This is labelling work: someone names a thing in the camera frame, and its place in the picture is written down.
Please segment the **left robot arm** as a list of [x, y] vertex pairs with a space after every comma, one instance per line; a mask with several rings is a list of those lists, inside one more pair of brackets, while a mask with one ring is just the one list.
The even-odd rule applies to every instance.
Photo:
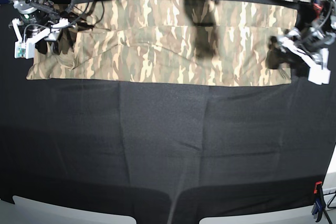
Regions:
[[310, 10], [314, 12], [312, 21], [271, 38], [267, 67], [278, 69], [283, 63], [293, 67], [306, 65], [308, 81], [329, 84], [328, 47], [335, 43], [335, 0], [311, 0]]

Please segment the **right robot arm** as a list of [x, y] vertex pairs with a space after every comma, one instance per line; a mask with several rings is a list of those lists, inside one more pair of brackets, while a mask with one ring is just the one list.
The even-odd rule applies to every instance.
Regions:
[[14, 57], [31, 59], [36, 50], [46, 54], [48, 48], [52, 53], [60, 54], [63, 29], [69, 25], [65, 12], [56, 9], [50, 0], [8, 1], [19, 13], [9, 25], [17, 38]]

